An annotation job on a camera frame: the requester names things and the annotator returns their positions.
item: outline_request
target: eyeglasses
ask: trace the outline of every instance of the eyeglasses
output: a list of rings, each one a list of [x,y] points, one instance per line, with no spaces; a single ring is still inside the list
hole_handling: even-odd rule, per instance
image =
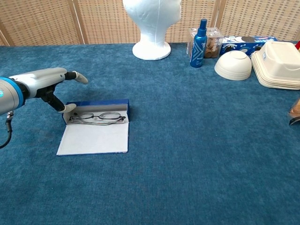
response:
[[[118,112],[104,112],[98,116],[88,112],[80,115],[74,113],[74,116],[71,116],[69,121],[80,124],[111,125],[123,123],[125,118],[125,116],[121,116],[121,114]]]

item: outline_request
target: wicker panel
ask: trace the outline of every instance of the wicker panel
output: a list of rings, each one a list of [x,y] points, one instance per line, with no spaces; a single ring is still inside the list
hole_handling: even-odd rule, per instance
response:
[[[186,42],[186,28],[199,26],[201,18],[211,21],[215,0],[182,0],[181,21],[169,28],[168,42]],[[78,0],[89,44],[135,43],[140,32],[127,15],[122,0]]]
[[[299,0],[226,0],[220,30],[225,35],[269,35],[293,40],[299,21]]]
[[[0,21],[14,45],[80,43],[67,0],[1,0]]]

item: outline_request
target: table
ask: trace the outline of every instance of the table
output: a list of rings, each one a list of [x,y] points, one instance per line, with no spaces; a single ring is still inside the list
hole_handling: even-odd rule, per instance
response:
[[[0,47],[0,76],[63,67],[89,79],[58,85],[63,102],[130,101],[124,154],[58,157],[61,115],[41,99],[16,110],[0,224],[299,224],[300,126],[287,117],[299,92],[265,88],[253,71],[226,80],[217,59],[192,68],[184,43],[159,61],[132,47]]]

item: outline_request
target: spray bottle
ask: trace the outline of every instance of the spray bottle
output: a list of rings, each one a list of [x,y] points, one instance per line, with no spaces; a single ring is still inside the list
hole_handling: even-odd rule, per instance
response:
[[[199,68],[203,64],[203,58],[207,41],[206,23],[207,19],[201,20],[200,27],[198,28],[198,32],[194,38],[194,45],[190,65],[195,68]]]

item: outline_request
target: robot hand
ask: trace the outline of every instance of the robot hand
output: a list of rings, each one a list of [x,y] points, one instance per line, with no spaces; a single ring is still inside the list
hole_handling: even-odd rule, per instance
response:
[[[72,111],[76,105],[64,105],[55,95],[55,87],[64,80],[76,80],[87,84],[88,80],[80,73],[68,72],[64,68],[49,68],[24,74],[0,77],[0,115],[20,108],[26,99],[41,98],[56,111]]]

